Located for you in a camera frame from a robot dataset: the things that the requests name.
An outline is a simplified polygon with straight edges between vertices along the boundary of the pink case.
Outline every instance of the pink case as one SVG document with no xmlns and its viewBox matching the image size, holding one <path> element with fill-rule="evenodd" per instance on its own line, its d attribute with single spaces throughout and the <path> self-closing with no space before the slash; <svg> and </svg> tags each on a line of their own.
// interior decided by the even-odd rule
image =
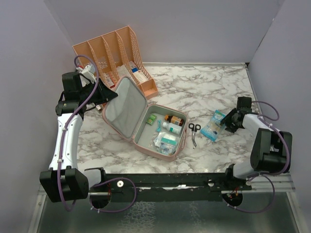
<svg viewBox="0 0 311 233">
<path fill-rule="evenodd" d="M 126 76 L 120 79 L 114 91 L 118 94 L 118 97 L 105 105 L 103 109 L 104 121 L 125 140 L 133 141 L 136 150 L 158 159 L 175 160 L 185 144 L 188 120 L 186 114 L 158 104 L 149 105 L 141 90 Z M 151 113 L 157 115 L 157 119 L 152 126 L 146 123 Z M 185 122 L 181 134 L 178 135 L 180 142 L 177 150 L 170 156 L 148 147 L 156 132 L 157 120 L 161 119 L 164 122 L 165 115 L 174 115 L 182 118 Z M 161 131 L 168 132 L 163 127 L 161 127 Z"/>
</svg>

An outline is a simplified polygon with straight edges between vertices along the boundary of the small green package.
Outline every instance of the small green package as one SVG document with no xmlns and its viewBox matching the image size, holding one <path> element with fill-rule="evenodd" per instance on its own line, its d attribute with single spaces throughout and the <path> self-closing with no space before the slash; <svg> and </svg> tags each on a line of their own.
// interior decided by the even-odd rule
<svg viewBox="0 0 311 233">
<path fill-rule="evenodd" d="M 147 122 L 149 125 L 153 125 L 153 123 L 155 122 L 155 120 L 156 120 L 156 115 L 150 114 L 150 116 L 148 117 L 148 119 L 147 119 L 146 122 Z"/>
</svg>

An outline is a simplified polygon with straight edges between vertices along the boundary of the marble tabletop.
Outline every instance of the marble tabletop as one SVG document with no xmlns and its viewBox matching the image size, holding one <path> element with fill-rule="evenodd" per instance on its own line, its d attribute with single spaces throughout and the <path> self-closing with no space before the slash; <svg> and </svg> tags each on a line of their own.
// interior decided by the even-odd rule
<svg viewBox="0 0 311 233">
<path fill-rule="evenodd" d="M 150 103 L 186 113 L 189 122 L 204 127 L 216 109 L 229 113 L 237 97 L 254 99 L 246 69 L 242 66 L 215 67 L 146 67 L 154 77 L 158 96 Z M 197 148 L 192 148 L 191 133 L 186 145 L 173 162 L 142 154 L 134 144 L 122 139 L 93 110 L 85 114 L 78 142 L 78 168 L 103 167 L 107 173 L 185 173 L 224 172 L 232 163 L 250 157 L 255 138 L 247 130 L 223 131 L 216 142 L 200 133 Z"/>
</svg>

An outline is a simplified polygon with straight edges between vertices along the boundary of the gray wall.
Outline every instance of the gray wall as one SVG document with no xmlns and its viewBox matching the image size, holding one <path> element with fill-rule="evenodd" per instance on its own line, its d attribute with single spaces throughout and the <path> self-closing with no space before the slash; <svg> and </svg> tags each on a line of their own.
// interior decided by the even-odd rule
<svg viewBox="0 0 311 233">
<path fill-rule="evenodd" d="M 293 134 L 291 174 L 311 229 L 311 1 L 285 0 L 250 63 L 259 100 L 280 112 L 279 129 Z M 266 114 L 273 110 L 263 106 Z"/>
<path fill-rule="evenodd" d="M 250 62 L 283 0 L 45 0 L 74 44 L 130 25 L 145 62 Z"/>
<path fill-rule="evenodd" d="M 41 0 L 2 1 L 0 32 L 0 232 L 22 233 L 52 159 L 54 108 L 74 54 Z"/>
</svg>

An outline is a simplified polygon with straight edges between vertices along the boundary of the white bottle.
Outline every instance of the white bottle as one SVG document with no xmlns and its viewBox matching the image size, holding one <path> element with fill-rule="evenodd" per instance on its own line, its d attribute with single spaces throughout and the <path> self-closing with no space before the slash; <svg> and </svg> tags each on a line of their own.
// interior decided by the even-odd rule
<svg viewBox="0 0 311 233">
<path fill-rule="evenodd" d="M 164 122 L 162 126 L 168 131 L 180 135 L 181 126 L 175 125 L 173 123 L 166 123 L 166 122 Z"/>
</svg>

